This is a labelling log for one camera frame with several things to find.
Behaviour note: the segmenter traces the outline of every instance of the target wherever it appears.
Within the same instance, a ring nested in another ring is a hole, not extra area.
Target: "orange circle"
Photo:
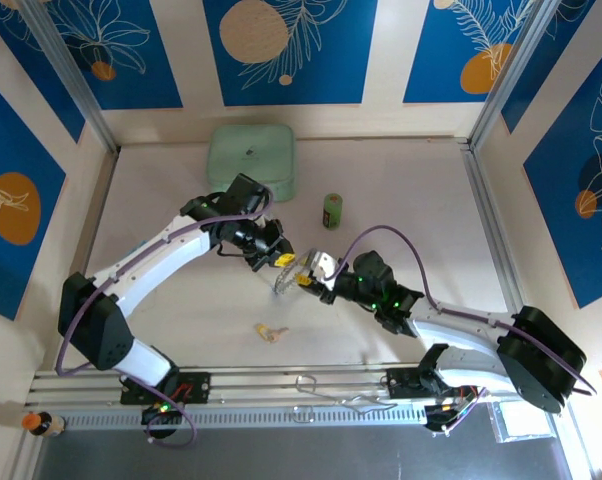
[[[34,430],[41,425],[41,416],[36,413],[28,413],[23,420],[21,426],[26,430]]]
[[[114,80],[114,77],[117,76],[117,72],[112,65],[101,61],[92,64],[92,74],[104,82]]]
[[[1,175],[1,237],[13,245],[27,245],[37,234],[40,221],[41,200],[32,180],[16,172]]]
[[[467,93],[488,93],[512,50],[509,43],[499,43],[490,50],[477,53],[461,72],[461,88]]]
[[[597,211],[597,196],[590,190],[583,190],[577,195],[574,206],[581,218],[588,219]]]
[[[283,85],[284,87],[287,87],[288,85],[292,85],[292,77],[290,75],[281,75],[279,77],[279,83],[281,85]]]

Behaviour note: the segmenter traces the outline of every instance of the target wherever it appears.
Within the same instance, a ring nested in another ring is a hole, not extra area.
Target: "wire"
[[[432,305],[432,307],[437,312],[447,313],[449,315],[466,318],[468,320],[474,320],[474,321],[485,323],[485,324],[491,326],[492,321],[485,317],[482,317],[480,315],[475,315],[473,313],[460,312],[458,310],[453,310],[450,308],[439,308],[438,303],[434,300],[434,298],[432,297],[432,293],[430,292],[430,285],[428,284],[428,278],[426,276],[425,267],[423,266],[423,261],[421,260],[421,256],[419,255],[419,252],[417,252],[416,247],[408,239],[408,237],[406,237],[400,230],[397,230],[396,228],[391,227],[390,225],[376,225],[374,227],[370,227],[367,230],[364,230],[363,232],[361,232],[361,234],[354,240],[354,242],[352,242],[352,245],[350,245],[350,248],[348,248],[348,250],[346,251],[345,255],[343,256],[343,260],[341,260],[341,263],[339,263],[339,266],[337,267],[336,271],[332,275],[325,277],[324,281],[329,281],[329,280],[336,278],[337,275],[339,275],[339,273],[341,273],[341,271],[345,268],[345,266],[348,262],[348,259],[352,255],[352,252],[354,251],[356,246],[359,244],[359,242],[366,235],[368,235],[369,233],[371,233],[375,230],[391,231],[392,233],[398,235],[406,243],[406,245],[410,248],[410,250],[412,251],[412,254],[414,255],[415,260],[417,261],[417,265],[419,266],[419,271],[421,273],[421,279],[423,281],[423,289],[425,290],[425,296],[426,296],[428,302],[430,303],[430,305]],[[596,395],[597,394],[596,389],[590,384],[590,382],[588,382],[585,378],[583,378],[583,376],[581,376],[581,374],[579,374],[579,372],[577,372],[575,369],[573,369],[559,355],[554,353],[552,350],[550,350],[550,348],[548,348],[545,344],[543,344],[542,342],[540,342],[539,340],[534,338],[532,335],[521,330],[518,327],[515,327],[514,325],[508,325],[507,323],[503,323],[499,320],[496,320],[493,323],[494,323],[495,327],[499,327],[504,330],[507,330],[508,332],[512,332],[515,335],[518,335],[519,337],[523,338],[524,340],[530,342],[532,345],[534,345],[539,350],[541,350],[543,353],[545,353],[548,357],[550,357],[557,365],[559,365],[563,370],[565,370],[572,378],[582,382],[584,385],[586,385],[590,389],[590,392],[586,393],[584,390],[581,390],[578,388],[573,388],[572,389],[573,392],[582,393],[582,394],[586,394],[586,395],[592,395],[592,394]]]
[[[88,310],[88,308],[90,308],[90,306],[94,303],[94,301],[97,299],[97,297],[100,294],[102,294],[105,290],[110,288],[110,286],[113,283],[115,283],[115,281],[118,280],[119,277],[121,277],[126,272],[128,272],[130,269],[132,269],[133,267],[138,265],[139,262],[146,259],[149,255],[154,253],[157,249],[159,249],[166,243],[170,243],[172,240],[179,238],[182,235],[185,235],[187,233],[190,233],[190,232],[195,231],[205,225],[210,225],[212,223],[232,222],[232,221],[239,221],[239,220],[253,220],[255,218],[266,215],[272,209],[272,205],[274,203],[272,201],[272,199],[274,198],[274,194],[272,193],[272,190],[270,190],[269,187],[264,185],[264,188],[266,191],[265,192],[266,198],[265,198],[265,205],[263,206],[263,208],[261,210],[253,212],[253,213],[246,213],[243,215],[224,215],[224,216],[219,216],[219,217],[206,218],[205,220],[200,220],[191,225],[187,225],[178,230],[175,230],[174,232],[170,233],[167,236],[167,240],[163,239],[163,238],[160,240],[157,240],[152,245],[150,245],[149,247],[147,247],[144,250],[142,250],[141,252],[139,252],[136,256],[134,256],[130,261],[128,261],[121,268],[119,268],[119,270],[117,270],[115,272],[114,276],[109,277],[106,281],[104,281],[101,285],[99,285],[99,287],[97,287],[97,289],[92,293],[92,295],[90,295],[88,297],[88,299],[83,303],[83,305],[81,305],[81,307],[79,308],[77,313],[72,318],[70,325],[68,325],[68,329],[66,330],[65,335],[63,337],[63,342],[61,343],[61,348],[59,349],[59,355],[57,356],[57,361],[56,361],[56,364],[54,367],[55,371],[57,372],[57,375],[59,375],[60,377],[67,377],[70,375],[74,375],[75,373],[90,366],[90,362],[86,362],[83,365],[80,365],[76,368],[72,368],[70,370],[64,370],[63,369],[63,360],[65,359],[65,355],[66,355],[66,353],[68,351],[68,347],[70,345],[70,340],[72,339],[72,335],[74,335],[74,332],[77,329],[79,322],[85,315],[85,312]],[[175,401],[173,401],[171,398],[164,395],[163,393],[159,392],[156,388],[152,387],[151,385],[147,385],[145,382],[143,382],[142,380],[140,380],[138,378],[134,378],[130,375],[127,375],[127,376],[130,379],[132,379],[132,381],[134,381],[141,388],[144,388],[148,392],[159,397],[161,400],[163,400],[164,402],[167,402],[172,407],[174,407],[181,415],[183,415],[185,417],[185,419],[190,424],[190,427],[192,428],[192,435],[191,435],[190,439],[184,444],[174,445],[174,444],[169,444],[169,443],[159,442],[159,441],[154,441],[154,443],[156,443],[157,445],[161,445],[161,446],[165,446],[165,447],[169,447],[169,448],[177,448],[177,447],[186,447],[186,446],[190,445],[192,442],[194,442],[194,440],[196,439],[196,426],[194,425],[194,421],[192,421],[192,419],[188,416],[188,414],[186,413],[184,408],[179,406]]]
[[[223,253],[223,244],[219,244],[219,249],[217,250],[217,255],[220,257],[235,257],[235,258],[252,258],[257,254],[257,250],[250,253]]]
[[[371,308],[365,307],[363,305],[361,305],[360,303],[357,303],[357,305],[359,305],[362,309],[364,309],[366,312],[370,312],[370,313],[376,313],[374,310],[372,310]]]
[[[449,434],[452,430],[454,430],[455,428],[457,428],[459,426],[459,424],[468,416],[470,415],[470,412],[472,410],[474,410],[474,407],[476,407],[479,403],[479,401],[481,400],[481,398],[487,393],[487,389],[483,388],[481,389],[481,392],[479,393],[479,395],[477,395],[475,397],[475,399],[470,402],[463,410],[461,410],[458,415],[455,417],[456,420],[454,421],[454,423],[452,425],[450,425],[449,427],[445,427],[445,432],[446,434]]]

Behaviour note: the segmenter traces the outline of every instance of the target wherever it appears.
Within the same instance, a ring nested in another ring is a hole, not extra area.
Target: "beige circle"
[[[221,19],[221,42],[235,60],[262,63],[276,58],[288,44],[288,27],[272,5],[241,0]]]
[[[39,3],[46,3],[49,2],[50,0],[39,0]],[[19,7],[17,6],[16,2],[14,0],[0,0],[0,3],[2,5],[5,5],[6,7],[12,9],[12,10],[18,10]]]
[[[292,77],[290,75],[281,75],[279,77],[279,83],[284,87],[292,84]]]
[[[433,0],[434,8],[438,8],[439,10],[445,10],[446,8],[450,8],[454,3],[454,0]]]

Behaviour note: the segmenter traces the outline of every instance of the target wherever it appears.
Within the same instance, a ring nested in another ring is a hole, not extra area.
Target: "green plastic container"
[[[239,173],[267,185],[275,202],[296,193],[296,148],[286,125],[226,125],[214,131],[206,169],[213,192],[225,192]]]

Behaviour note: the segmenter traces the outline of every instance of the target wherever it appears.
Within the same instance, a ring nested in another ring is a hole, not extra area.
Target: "yellow object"
[[[257,329],[259,336],[268,343],[278,342],[281,334],[290,330],[287,327],[280,328],[278,330],[272,330],[267,325],[262,323],[259,323],[255,328]]]
[[[274,262],[275,267],[287,267],[294,261],[294,253],[284,253],[279,258],[277,258],[276,262]]]
[[[300,273],[297,273],[294,278],[297,279],[297,284],[301,285],[302,287],[308,287],[312,284],[312,280],[310,280],[310,277],[301,275]]]

